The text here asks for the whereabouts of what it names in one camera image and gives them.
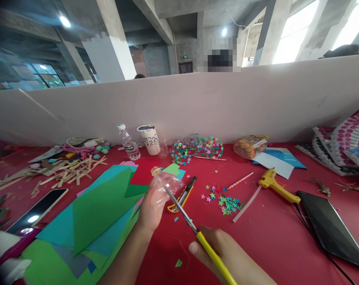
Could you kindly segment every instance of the pencil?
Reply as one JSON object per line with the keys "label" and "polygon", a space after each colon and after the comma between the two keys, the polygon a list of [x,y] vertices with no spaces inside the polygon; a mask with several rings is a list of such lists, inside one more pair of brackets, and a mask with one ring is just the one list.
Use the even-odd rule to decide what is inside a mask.
{"label": "pencil", "polygon": [[232,184],[229,188],[227,188],[227,190],[233,188],[234,186],[236,186],[237,184],[239,184],[240,182],[246,180],[249,176],[251,176],[252,174],[254,174],[253,172],[251,172],[250,174],[244,176],[241,180],[235,182],[234,184]]}
{"label": "pencil", "polygon": [[193,156],[195,158],[203,158],[203,159],[208,159],[208,160],[221,160],[221,161],[228,161],[228,160],[225,160],[225,159],[222,159],[222,158],[206,158],[206,157],[203,157],[203,156]]}

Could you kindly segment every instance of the yellow glue gun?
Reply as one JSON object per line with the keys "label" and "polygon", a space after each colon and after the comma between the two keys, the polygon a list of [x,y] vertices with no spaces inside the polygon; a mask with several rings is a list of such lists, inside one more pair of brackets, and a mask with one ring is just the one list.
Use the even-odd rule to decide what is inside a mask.
{"label": "yellow glue gun", "polygon": [[267,189],[272,188],[275,190],[281,197],[287,200],[289,203],[300,203],[301,199],[288,191],[286,191],[283,187],[281,187],[275,180],[276,172],[274,168],[268,169],[264,175],[259,180],[259,185],[263,188]]}

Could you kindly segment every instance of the phone screen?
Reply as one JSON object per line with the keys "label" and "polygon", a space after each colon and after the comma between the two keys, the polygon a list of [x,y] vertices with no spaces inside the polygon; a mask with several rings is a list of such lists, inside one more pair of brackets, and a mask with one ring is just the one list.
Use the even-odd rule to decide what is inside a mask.
{"label": "phone screen", "polygon": [[298,191],[321,245],[331,254],[359,266],[359,246],[330,201]]}
{"label": "phone screen", "polygon": [[66,194],[67,188],[50,191],[6,232],[15,234],[21,229],[36,225],[43,216]]}

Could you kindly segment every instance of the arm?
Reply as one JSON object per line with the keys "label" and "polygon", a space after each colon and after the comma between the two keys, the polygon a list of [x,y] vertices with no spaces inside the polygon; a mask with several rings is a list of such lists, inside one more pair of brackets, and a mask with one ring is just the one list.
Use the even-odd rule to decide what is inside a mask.
{"label": "arm", "polygon": [[157,207],[156,194],[155,185],[151,183],[141,203],[135,227],[97,285],[135,284],[149,242],[164,210],[164,205]]}

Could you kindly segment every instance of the yellow scissors handle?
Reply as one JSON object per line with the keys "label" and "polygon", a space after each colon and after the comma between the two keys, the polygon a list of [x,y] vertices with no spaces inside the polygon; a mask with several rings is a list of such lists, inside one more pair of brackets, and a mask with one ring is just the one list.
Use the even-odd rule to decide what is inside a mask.
{"label": "yellow scissors handle", "polygon": [[211,246],[206,241],[205,237],[201,232],[198,232],[197,239],[213,261],[213,263],[216,265],[218,270],[222,273],[224,279],[226,279],[228,285],[238,285],[236,283],[234,277],[232,277],[230,271],[228,271],[227,267],[224,265],[220,257],[215,253],[215,251],[211,248]]}

